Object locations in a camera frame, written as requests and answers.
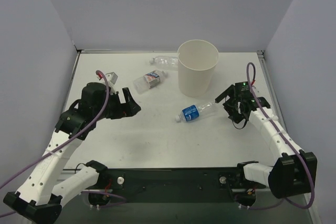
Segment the red white label bottle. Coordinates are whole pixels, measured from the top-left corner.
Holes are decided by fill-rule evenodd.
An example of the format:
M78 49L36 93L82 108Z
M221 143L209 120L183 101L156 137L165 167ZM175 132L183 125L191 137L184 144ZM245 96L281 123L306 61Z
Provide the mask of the red white label bottle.
M158 86L163 83L168 77L168 72L154 70L133 81L133 85L138 94L143 94L144 92Z

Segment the blue label plastic bottle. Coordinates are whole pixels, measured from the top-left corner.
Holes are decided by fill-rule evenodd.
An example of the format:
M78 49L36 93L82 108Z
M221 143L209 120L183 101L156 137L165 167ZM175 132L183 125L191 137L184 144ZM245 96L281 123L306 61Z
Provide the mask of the blue label plastic bottle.
M217 105L213 101L203 101L197 104L192 104L175 116L175 122L190 123L195 120L207 118L217 112Z

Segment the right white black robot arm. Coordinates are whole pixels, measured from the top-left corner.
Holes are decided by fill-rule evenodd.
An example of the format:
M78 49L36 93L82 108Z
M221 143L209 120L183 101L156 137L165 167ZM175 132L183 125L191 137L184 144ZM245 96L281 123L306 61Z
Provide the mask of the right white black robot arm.
M316 156L305 152L292 140L264 97L255 98L247 82L238 82L222 92L215 102L223 104L234 123L252 124L275 160L272 166L257 161L241 163L244 180L268 187L278 199L312 191L316 179Z

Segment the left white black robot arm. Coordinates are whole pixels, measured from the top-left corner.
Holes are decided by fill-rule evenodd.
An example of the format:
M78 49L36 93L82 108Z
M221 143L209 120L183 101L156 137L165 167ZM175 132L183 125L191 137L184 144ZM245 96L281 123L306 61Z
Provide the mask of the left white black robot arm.
M141 107L134 101L129 88L123 88L125 102L110 85L87 84L81 98L63 112L43 156L32 164L34 170L16 190L8 192L3 202L16 213L34 223L54 223L62 208L82 190L106 185L107 167L89 161L83 169L62 183L56 183L74 151L102 119L135 116Z

